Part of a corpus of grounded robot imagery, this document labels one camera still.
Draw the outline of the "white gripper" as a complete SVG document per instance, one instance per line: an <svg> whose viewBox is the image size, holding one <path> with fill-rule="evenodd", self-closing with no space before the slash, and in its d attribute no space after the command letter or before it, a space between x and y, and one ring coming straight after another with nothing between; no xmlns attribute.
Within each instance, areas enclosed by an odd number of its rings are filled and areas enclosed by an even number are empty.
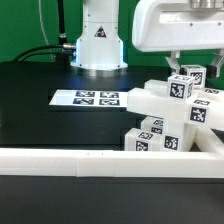
<svg viewBox="0 0 224 224"><path fill-rule="evenodd" d="M166 57L179 73L183 50L219 49L207 65L207 77L220 76L224 65L224 1L140 0L135 8L132 43L142 52L171 51Z"/></svg>

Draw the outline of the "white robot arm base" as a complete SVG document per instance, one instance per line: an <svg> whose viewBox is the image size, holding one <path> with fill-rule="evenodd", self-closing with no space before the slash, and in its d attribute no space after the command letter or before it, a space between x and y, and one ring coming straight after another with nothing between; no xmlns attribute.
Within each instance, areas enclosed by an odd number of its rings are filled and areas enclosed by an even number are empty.
<svg viewBox="0 0 224 224"><path fill-rule="evenodd" d="M83 29L70 65L90 75L126 69L118 35L119 0L82 0L82 4Z"/></svg>

